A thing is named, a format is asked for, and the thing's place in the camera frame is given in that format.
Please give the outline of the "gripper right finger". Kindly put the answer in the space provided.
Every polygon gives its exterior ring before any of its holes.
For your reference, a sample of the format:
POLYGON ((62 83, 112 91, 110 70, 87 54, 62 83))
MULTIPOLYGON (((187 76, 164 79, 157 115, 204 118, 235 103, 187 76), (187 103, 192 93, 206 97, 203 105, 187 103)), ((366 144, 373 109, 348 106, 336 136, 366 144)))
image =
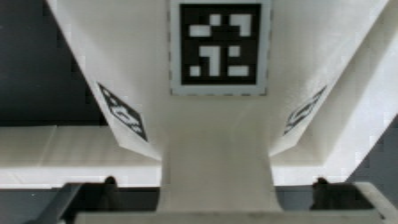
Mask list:
POLYGON ((277 188, 284 211, 274 224, 398 224, 398 208, 370 182, 331 182, 277 188))

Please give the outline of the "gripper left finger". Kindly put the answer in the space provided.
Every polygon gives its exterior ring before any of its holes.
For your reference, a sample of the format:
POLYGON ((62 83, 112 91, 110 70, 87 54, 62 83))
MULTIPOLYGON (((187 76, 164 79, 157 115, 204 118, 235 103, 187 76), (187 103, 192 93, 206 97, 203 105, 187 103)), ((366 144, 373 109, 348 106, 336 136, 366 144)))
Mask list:
POLYGON ((121 187, 112 176, 103 182, 66 183, 39 215, 23 224, 75 224, 84 213, 153 212, 158 187, 121 187))

